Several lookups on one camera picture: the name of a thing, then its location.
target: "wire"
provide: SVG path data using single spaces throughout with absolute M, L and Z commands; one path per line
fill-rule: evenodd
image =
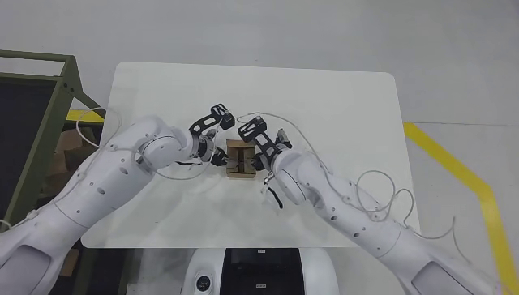
M 411 193 L 410 190 L 406 189 L 406 188 L 402 188 L 400 190 L 396 190 L 396 186 L 395 186 L 395 183 L 393 181 L 393 179 L 386 173 L 384 173 L 383 171 L 379 171 L 379 170 L 367 170 L 365 171 L 364 173 L 362 173 L 360 175 L 360 177 L 358 178 L 357 180 L 357 183 L 355 184 L 355 193 L 357 194 L 357 200 L 358 200 L 358 203 L 360 205 L 360 207 L 356 207 L 354 206 L 352 203 L 350 202 L 345 202 L 344 201 L 344 195 L 335 188 L 335 186 L 332 184 L 332 182 L 330 182 L 330 179 L 329 179 L 329 174 L 330 174 L 330 171 L 328 170 L 327 166 L 324 164 L 324 162 L 320 159 L 319 155 L 317 154 L 317 151 L 314 149 L 314 147 L 311 145 L 310 141 L 308 141 L 307 137 L 301 132 L 301 130 L 299 129 L 299 127 L 297 125 L 295 125 L 293 122 L 291 122 L 290 120 L 286 119 L 286 118 L 283 118 L 282 116 L 279 116 L 279 115 L 276 115 L 276 114 L 273 114 L 273 113 L 265 113 L 265 112 L 252 112 L 252 113 L 247 113 L 245 115 L 242 115 L 240 117 L 237 118 L 237 121 L 238 122 L 241 122 L 243 124 L 246 124 L 246 122 L 243 122 L 243 121 L 240 121 L 241 118 L 244 118 L 246 116 L 251 116 L 251 115 L 267 115 L 267 116 L 272 116 L 272 117 L 275 117 L 275 118 L 279 118 L 281 119 L 282 121 L 285 121 L 285 122 L 288 122 L 293 128 L 296 129 L 296 131 L 301 135 L 301 137 L 305 140 L 305 142 L 308 144 L 308 147 L 311 149 L 311 153 L 315 156 L 315 158 L 319 161 L 320 163 L 320 168 L 323 170 L 323 173 L 324 173 L 324 176 L 326 177 L 326 181 L 328 182 L 328 184 L 330 185 L 330 187 L 341 197 L 343 203 L 347 204 L 347 205 L 350 205 L 351 207 L 361 211 L 361 212 L 364 212 L 368 218 L 373 221 L 373 222 L 383 222 L 385 220 L 387 220 L 387 218 L 389 217 L 389 213 L 391 212 L 391 207 L 395 201 L 395 199 L 397 198 L 397 196 L 401 193 L 401 192 L 407 192 L 409 194 L 409 196 L 411 197 L 411 208 L 409 210 L 409 212 L 407 213 L 407 215 L 405 216 L 405 219 L 403 220 L 403 225 L 406 229 L 409 229 L 411 232 L 413 232 L 417 237 L 420 237 L 420 238 L 423 238 L 423 239 L 427 239 L 427 240 L 438 240 L 438 239 L 441 239 L 443 237 L 446 237 L 449 233 L 452 233 L 453 234 L 453 240 L 454 240 L 454 246 L 456 247 L 456 250 L 457 252 L 460 254 L 460 256 L 471 266 L 473 267 L 476 271 L 479 271 L 480 273 L 482 273 L 484 276 L 486 276 L 489 281 L 492 283 L 492 284 L 495 284 L 495 285 L 499 285 L 502 289 L 506 290 L 506 292 L 508 292 L 509 294 L 512 294 L 513 293 L 510 291 L 510 289 L 508 288 L 508 286 L 506 284 L 503 284 L 501 283 L 500 281 L 495 281 L 494 278 L 492 278 L 491 276 L 489 276 L 487 273 L 485 273 L 484 271 L 481 271 L 480 269 L 476 268 L 472 262 L 461 252 L 461 249 L 460 249 L 460 246 L 458 245 L 457 243 L 457 239 L 456 239 L 456 234 L 454 232 L 454 226 L 456 224 L 456 217 L 454 216 L 453 217 L 453 223 L 451 225 L 451 227 L 445 232 L 445 233 L 442 233 L 441 235 L 437 236 L 437 237 L 426 237 L 426 236 L 423 236 L 422 234 L 420 233 L 417 233 L 416 231 L 414 231 L 414 229 L 409 226 L 407 224 L 407 220 L 409 219 L 409 217 L 411 216 L 411 213 L 413 212 L 414 210 L 414 196 L 413 194 Z M 386 204 L 385 206 L 383 206 L 382 208 L 380 209 L 375 209 L 375 210 L 367 210 L 361 200 L 360 200 L 360 197 L 359 197 L 359 193 L 358 193 L 358 189 L 359 189 L 359 183 L 360 183 L 360 180 L 368 173 L 380 173 L 380 174 L 383 174 L 385 177 L 387 177 L 391 184 L 392 184 L 392 196 L 391 196 L 391 199 L 389 200 L 388 204 Z M 388 209 L 387 210 L 387 213 L 386 213 L 386 216 L 381 219 L 381 220 L 373 220 L 371 218 L 371 213 L 374 213 L 374 212 L 381 212 L 381 211 L 384 211 L 385 209 Z
M 97 145 L 95 144 L 94 142 L 92 142 L 91 140 L 87 139 L 83 133 L 81 133 L 81 130 L 79 129 L 79 122 L 83 119 L 83 117 L 85 117 L 88 113 L 91 113 L 93 112 L 94 110 L 98 110 L 98 109 L 103 109 L 102 107 L 95 107 L 95 108 L 92 108 L 92 109 L 87 109 L 84 111 L 84 113 L 82 113 L 78 119 L 75 121 L 75 130 L 77 130 L 79 136 L 81 136 L 81 139 L 83 139 L 86 143 L 92 145 L 93 147 L 96 147 L 96 148 L 102 148 L 102 146 L 100 145 Z M 115 111 L 115 110 L 112 110 L 112 109 L 109 109 L 111 110 L 113 113 L 115 113 L 115 115 L 117 116 L 117 120 L 118 120 L 118 126 L 117 128 L 115 129 L 115 132 L 108 138 L 108 140 L 106 141 L 105 145 L 117 134 L 117 132 L 119 131 L 119 129 L 121 128 L 121 125 L 122 125 L 122 119 L 121 119 L 121 115 Z
M 270 191 L 272 196 L 274 196 L 274 199 L 276 200 L 277 206 L 279 206 L 279 209 L 283 209 L 283 202 L 279 199 L 279 197 L 277 197 L 276 191 L 274 191 L 274 189 L 272 189 L 270 187 L 267 188 L 267 190 Z
M 217 150 L 217 135 L 218 135 L 218 130 L 220 129 L 220 124 L 221 124 L 221 120 L 218 122 L 217 129 L 214 133 L 214 137 L 212 138 L 214 145 L 212 146 L 212 153 L 211 153 L 211 157 L 209 158 L 208 164 L 204 167 L 204 169 L 202 169 L 202 171 L 197 173 L 195 176 L 186 177 L 186 178 L 169 177 L 169 176 L 164 175 L 163 173 L 159 173 L 158 170 L 155 170 L 154 168 L 152 168 L 152 170 L 159 176 L 161 176 L 165 179 L 169 179 L 169 180 L 191 180 L 191 179 L 195 179 L 195 178 L 201 176 L 203 173 L 205 173 L 205 170 L 207 170 L 208 167 L 211 165 L 212 158 L 214 157 L 215 151 Z M 140 155 L 146 160 L 146 157 L 142 153 Z
M 122 125 L 122 119 L 121 119 L 120 114 L 119 114 L 117 111 L 112 110 L 112 111 L 116 114 L 116 116 L 117 116 L 117 118 L 118 118 L 118 127 L 117 127 L 117 129 L 115 130 L 115 132 L 114 132 L 114 133 L 113 133 L 113 134 L 108 138 L 108 140 L 106 141 L 105 145 L 103 145 L 103 146 L 101 146 L 101 145 L 97 145 L 97 144 L 95 144 L 94 142 L 92 142 L 92 141 L 90 141 L 89 139 L 87 139 L 87 138 L 86 138 L 86 137 L 81 133 L 81 130 L 79 129 L 79 121 L 80 121 L 80 120 L 81 120 L 81 119 L 82 119 L 82 118 L 83 118 L 87 113 L 90 113 L 90 112 L 92 112 L 92 111 L 94 111 L 94 110 L 98 110 L 98 109 L 102 109 L 102 107 L 92 108 L 92 109 L 86 110 L 84 113 L 82 113 L 81 116 L 79 116 L 79 118 L 75 121 L 75 129 L 77 130 L 79 136 L 81 136 L 81 138 L 82 138 L 85 142 L 89 143 L 90 145 L 92 145 L 92 146 L 94 146 L 94 147 L 96 147 L 96 148 L 99 148 L 99 149 L 100 149 L 100 152 L 99 152 L 99 153 L 101 153 L 101 150 L 103 150 L 103 149 L 105 148 L 105 146 L 108 144 L 108 142 L 109 142 L 109 141 L 110 141 L 110 140 L 111 140 L 111 139 L 112 139 L 112 138 L 117 134 L 117 132 L 118 132 L 119 129 L 121 128 L 121 125 Z M 195 178 L 201 176 L 201 175 L 202 175 L 202 174 L 207 170 L 208 166 L 211 165 L 211 160 L 212 160 L 212 158 L 214 157 L 215 151 L 216 151 L 216 149 L 217 149 L 217 146 L 216 146 L 216 140 L 217 140 L 217 134 L 218 134 L 218 130 L 219 130 L 219 128 L 220 128 L 220 124 L 221 124 L 221 120 L 218 122 L 218 126 L 217 126 L 217 129 L 216 129 L 216 131 L 215 131 L 215 135 L 214 135 L 214 138 L 213 138 L 213 141 L 214 141 L 214 144 L 215 144 L 215 145 L 214 145 L 214 148 L 212 149 L 212 154 L 211 154 L 211 157 L 209 158 L 209 162 L 208 162 L 208 164 L 204 167 L 204 169 L 203 169 L 202 171 L 200 171 L 199 173 L 197 173 L 195 176 L 193 176 L 193 177 L 185 177 L 185 178 L 184 178 L 184 177 L 170 177 L 170 176 L 166 176 L 166 175 L 164 175 L 163 173 L 160 173 L 160 172 L 158 171 L 158 169 L 155 169 L 155 168 L 153 168 L 153 167 L 150 167 L 150 169 L 151 169 L 154 173 L 156 173 L 158 176 L 163 177 L 163 178 L 165 178 L 165 179 L 169 179 L 169 180 L 180 180 L 180 181 L 185 181 L 185 180 L 195 179 Z M 130 148 L 120 148 L 120 147 L 117 147 L 114 151 L 117 151 L 117 150 L 119 150 L 119 151 L 124 151 L 124 150 L 126 150 L 126 151 L 131 151 L 133 156 L 135 156 L 135 154 L 139 154 L 140 156 L 142 156 L 142 158 L 143 158 L 147 163 L 150 163 L 150 162 L 148 161 L 148 159 L 146 158 L 146 156 L 145 156 L 142 152 L 140 152 L 138 149 L 135 149 L 135 150 L 134 150 L 134 149 L 130 149 Z M 90 162 L 89 166 L 87 167 L 87 170 L 89 169 L 90 165 L 93 163 L 94 160 L 92 160 L 92 161 Z M 70 189 L 70 190 L 69 190 L 69 191 L 68 191 L 68 192 L 67 192 L 63 197 L 65 197 L 66 195 L 68 195 L 68 194 L 72 191 L 72 189 L 74 189 L 74 188 L 75 188 L 75 186 L 72 187 L 72 188 L 71 188 L 71 189 Z
M 4 224 L 7 227 L 7 229 L 12 229 L 13 228 L 11 223 L 7 222 L 6 220 L 0 220 L 0 224 Z

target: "white tabletop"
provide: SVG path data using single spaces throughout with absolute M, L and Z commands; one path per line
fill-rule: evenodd
M 378 169 L 397 188 L 413 191 L 395 80 L 387 73 L 123 62 L 115 71 L 109 109 L 122 116 L 122 129 L 146 114 L 187 129 L 218 103 L 235 117 L 261 111 L 295 122 L 337 176 L 357 180 Z M 294 128 L 276 118 L 264 120 L 270 136 L 284 128 L 295 149 L 308 150 Z M 115 122 L 109 112 L 103 139 Z M 225 149 L 226 139 L 239 139 L 238 125 L 221 130 L 217 146 Z M 199 169 L 175 165 L 162 173 L 190 177 Z M 296 207 L 279 190 L 285 209 L 277 210 L 260 193 L 266 174 L 231 180 L 224 168 L 209 167 L 185 182 L 154 177 L 82 242 L 94 248 L 356 246 L 309 203 Z M 391 185 L 385 179 L 368 175 L 361 186 L 386 203 Z M 392 216 L 401 221 L 409 209 L 410 200 L 400 197 Z M 419 231 L 416 208 L 408 223 Z

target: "cardboard box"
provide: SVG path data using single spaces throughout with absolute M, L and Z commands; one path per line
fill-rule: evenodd
M 73 175 L 74 171 L 67 171 L 66 173 L 58 173 L 45 177 L 40 198 L 52 197 L 59 194 Z
M 68 171 L 75 171 L 95 151 L 97 151 L 97 147 L 90 144 L 86 147 L 78 147 L 73 150 L 64 151 L 66 168 Z
M 81 128 L 87 139 L 96 143 L 90 127 Z M 59 194 L 71 179 L 74 171 L 95 151 L 96 147 L 84 142 L 76 130 L 67 130 L 60 135 L 56 152 L 53 154 L 45 182 L 41 187 L 40 198 Z
M 66 158 L 65 152 L 55 152 L 52 155 L 52 160 L 50 161 L 49 171 L 47 172 L 47 176 L 52 176 L 58 173 L 65 173 L 68 169 L 66 168 Z
M 79 250 L 70 249 L 63 261 L 62 270 L 59 272 L 60 276 L 70 277 L 74 273 L 75 264 L 78 262 Z
M 81 134 L 84 135 L 85 138 L 89 139 L 93 143 L 96 143 L 96 139 L 94 137 L 94 133 L 90 127 L 82 127 L 79 129 Z M 59 135 L 58 145 L 56 146 L 56 152 L 72 150 L 75 148 L 80 148 L 83 145 L 89 145 L 87 142 L 83 141 L 83 138 L 79 136 L 76 130 L 66 130 Z
M 241 140 L 227 140 L 227 156 L 230 161 L 227 164 L 227 177 L 253 179 L 256 169 L 252 166 L 252 157 L 255 155 L 255 144 L 245 143 Z

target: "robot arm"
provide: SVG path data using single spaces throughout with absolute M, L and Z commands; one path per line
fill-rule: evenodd
M 366 208 L 376 209 L 379 204 L 360 188 L 357 197 L 355 182 L 328 173 L 315 155 L 274 143 L 266 129 L 264 120 L 257 117 L 238 133 L 245 142 L 255 141 L 264 167 L 271 170 L 290 201 L 296 205 L 311 202 L 317 215 L 389 268 L 407 294 L 494 293 L 493 285 L 469 265 L 426 243 L 391 217 L 380 221 L 386 212 L 358 210 L 358 198 Z
M 32 211 L 13 229 L 0 234 L 0 289 L 9 294 L 47 294 L 68 250 L 97 221 L 135 197 L 158 169 L 199 157 L 225 165 L 226 154 L 215 150 L 214 131 L 234 125 L 222 105 L 189 130 L 168 127 L 150 116 L 94 152 L 51 203 Z

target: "yellow tape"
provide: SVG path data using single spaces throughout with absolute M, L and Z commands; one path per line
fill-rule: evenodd
M 405 136 L 413 140 L 429 156 L 443 165 L 454 177 L 463 182 L 478 196 L 500 281 L 507 285 L 513 293 L 519 294 L 519 281 L 513 263 L 512 251 L 508 245 L 492 187 L 449 154 L 415 124 L 404 122 L 404 131 Z
M 68 111 L 68 114 L 66 116 L 67 121 L 77 121 L 81 115 L 83 115 L 85 110 L 82 109 L 71 109 Z M 104 122 L 105 120 L 97 115 L 95 112 L 90 112 L 85 114 L 81 118 L 81 122 Z

